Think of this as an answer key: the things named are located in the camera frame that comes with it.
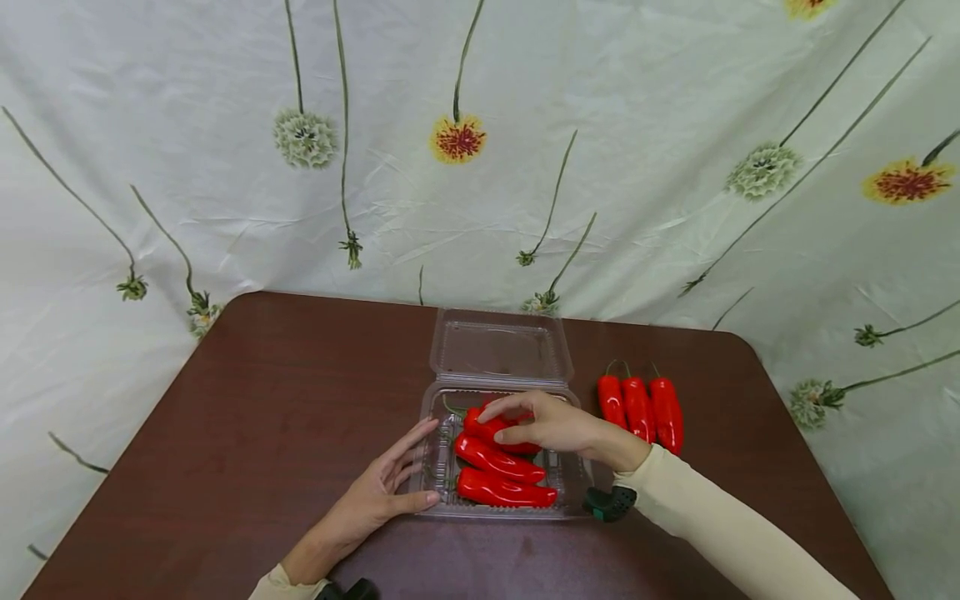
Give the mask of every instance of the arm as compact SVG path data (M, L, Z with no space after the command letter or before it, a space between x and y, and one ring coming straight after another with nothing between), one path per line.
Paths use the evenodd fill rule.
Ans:
M396 495L420 468L414 450L439 424L424 419L374 460L333 508L264 575L250 600L313 600L334 566L395 516L424 511L440 500L436 492Z
M641 513L690 542L751 598L855 600L773 523L662 447L541 392L496 400L480 420L516 408L535 420L500 432L504 444L531 442L610 466L617 485L636 492Z

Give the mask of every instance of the right hand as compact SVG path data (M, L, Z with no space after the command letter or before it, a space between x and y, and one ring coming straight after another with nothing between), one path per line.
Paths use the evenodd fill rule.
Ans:
M618 472L636 470L650 453L650 445L629 431L540 390L494 400L478 420L487 422L521 411L532 412L534 420L498 432L494 438L498 444L528 442L558 452L576 452Z

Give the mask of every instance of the clear plastic container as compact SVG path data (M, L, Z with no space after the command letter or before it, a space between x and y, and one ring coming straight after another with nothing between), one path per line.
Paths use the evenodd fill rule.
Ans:
M590 486L589 464L573 453L542 450L534 463L545 468L540 483L557 490L550 508L496 508L475 504L456 492L460 464L450 440L460 434L460 417L454 409L481 406L485 401L541 389L573 406L580 400L567 384L573 366L566 348L563 322L541 316L441 310L434 331L430 366L437 374L426 390L420 416L440 420L423 443L423 468L410 480L411 491L436 490L440 503L424 516L569 519L588 516L581 508Z

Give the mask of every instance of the wooden table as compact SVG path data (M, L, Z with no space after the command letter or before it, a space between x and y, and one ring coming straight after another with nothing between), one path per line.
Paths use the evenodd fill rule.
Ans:
M417 419L436 309L234 300L24 596L243 600ZM684 458L861 598L892 598L753 350L728 333L566 321L597 412L613 357L676 383ZM397 519L342 563L392 598L742 598L639 514L614 525Z

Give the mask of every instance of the white fabric backdrop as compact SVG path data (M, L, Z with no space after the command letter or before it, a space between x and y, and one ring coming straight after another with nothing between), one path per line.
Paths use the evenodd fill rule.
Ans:
M0 595L22 593L42 566L28 547L52 552L102 481L48 432L109 468L217 306L261 288L417 301L422 268L428 304L517 309L547 291L595 211L555 289L559 314L710 328L749 291L719 328L757 350L814 425L807 440L894 593L948 598L960 589L960 308L874 348L853 330L915 324L960 296L960 143L920 164L960 127L960 6L907 0L804 119L895 8L809 3L821 9L790 18L808 1L488 0L458 124L478 117L484 143L447 164L429 139L453 122L476 1L341 0L343 198L363 245L349 270L332 2L290 7L303 111L321 117L304 131L329 126L337 142L330 156L311 147L323 169L275 147L277 114L300 116L282 0L0 2ZM121 301L123 246L13 119L131 250L141 300ZM801 122L785 145L799 157L779 155L796 167L783 186L753 201L725 190L744 156ZM574 130L550 227L521 266ZM865 180L911 156L889 168L937 194L868 198ZM189 257L198 296L130 184ZM824 387L940 357L842 398Z

